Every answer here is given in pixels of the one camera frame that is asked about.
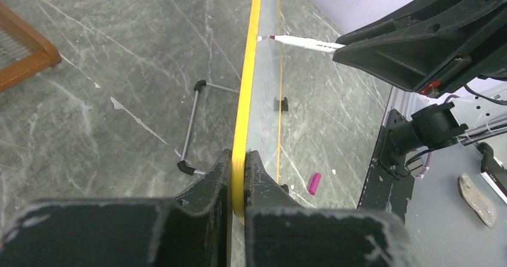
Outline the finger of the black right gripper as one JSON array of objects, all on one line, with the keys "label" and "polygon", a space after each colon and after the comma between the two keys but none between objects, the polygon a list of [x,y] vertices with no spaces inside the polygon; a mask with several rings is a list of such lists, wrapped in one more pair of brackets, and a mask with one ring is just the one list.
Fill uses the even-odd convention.
[{"label": "finger of the black right gripper", "polygon": [[374,23],[349,32],[337,43],[350,45],[391,33],[395,38],[440,35],[469,25],[504,6],[506,0],[413,0]]},{"label": "finger of the black right gripper", "polygon": [[416,92],[437,70],[470,53],[496,32],[506,32],[506,4],[469,25],[440,35],[391,33],[338,49],[333,60],[360,69],[397,88]]}]

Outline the magenta marker cap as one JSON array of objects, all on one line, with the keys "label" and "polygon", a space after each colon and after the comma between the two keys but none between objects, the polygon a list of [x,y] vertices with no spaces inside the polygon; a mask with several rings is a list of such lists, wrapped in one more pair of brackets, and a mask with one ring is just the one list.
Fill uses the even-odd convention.
[{"label": "magenta marker cap", "polygon": [[311,175],[309,182],[307,184],[307,192],[310,195],[316,194],[321,178],[322,178],[322,175],[320,173],[314,173]]}]

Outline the yellow-framed whiteboard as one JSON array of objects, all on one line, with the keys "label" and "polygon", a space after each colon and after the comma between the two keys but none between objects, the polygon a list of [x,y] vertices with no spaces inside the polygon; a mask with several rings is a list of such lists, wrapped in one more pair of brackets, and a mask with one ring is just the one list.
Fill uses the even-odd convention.
[{"label": "yellow-framed whiteboard", "polygon": [[245,221],[246,156],[258,151],[268,175],[280,177],[282,45],[280,0],[252,0],[233,140],[231,191],[234,215]]}]

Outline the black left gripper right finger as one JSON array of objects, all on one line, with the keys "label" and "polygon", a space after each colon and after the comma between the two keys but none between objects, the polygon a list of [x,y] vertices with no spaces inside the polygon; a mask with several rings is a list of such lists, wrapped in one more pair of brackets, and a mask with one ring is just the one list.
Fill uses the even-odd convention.
[{"label": "black left gripper right finger", "polygon": [[400,218],[385,211],[305,208],[266,172],[258,151],[245,159],[248,266],[419,266]]}]

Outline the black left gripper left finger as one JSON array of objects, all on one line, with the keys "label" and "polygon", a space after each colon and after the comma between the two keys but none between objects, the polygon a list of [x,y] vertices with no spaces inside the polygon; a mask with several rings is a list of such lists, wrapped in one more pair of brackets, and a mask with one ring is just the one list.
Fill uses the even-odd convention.
[{"label": "black left gripper left finger", "polygon": [[2,266],[229,266],[231,151],[162,198],[43,199],[1,239]]}]

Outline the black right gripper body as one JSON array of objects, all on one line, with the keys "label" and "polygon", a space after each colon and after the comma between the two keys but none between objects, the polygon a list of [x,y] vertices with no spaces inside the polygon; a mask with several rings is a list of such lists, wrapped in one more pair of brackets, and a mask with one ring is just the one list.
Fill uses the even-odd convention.
[{"label": "black right gripper body", "polygon": [[455,56],[416,93],[439,98],[444,93],[457,91],[475,78],[506,78],[506,32],[496,32],[470,53]]}]

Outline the white marker pen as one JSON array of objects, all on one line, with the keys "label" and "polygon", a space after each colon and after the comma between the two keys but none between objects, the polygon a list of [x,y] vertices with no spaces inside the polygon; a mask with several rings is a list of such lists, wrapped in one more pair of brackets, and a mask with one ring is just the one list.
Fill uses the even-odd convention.
[{"label": "white marker pen", "polygon": [[306,50],[318,51],[328,54],[333,54],[336,50],[345,47],[345,45],[343,44],[338,44],[334,42],[324,42],[317,39],[302,38],[289,35],[258,36],[257,42],[266,39],[272,39],[284,45],[290,45],[293,47],[299,47]]}]

